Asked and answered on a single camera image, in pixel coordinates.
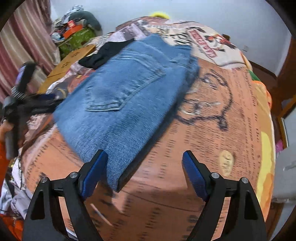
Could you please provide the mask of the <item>left hand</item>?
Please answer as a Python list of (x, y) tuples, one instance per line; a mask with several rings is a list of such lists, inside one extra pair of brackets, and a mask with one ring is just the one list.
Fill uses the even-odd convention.
[(0, 126), (0, 142), (4, 143), (6, 138), (6, 133), (13, 129), (14, 125), (4, 120)]

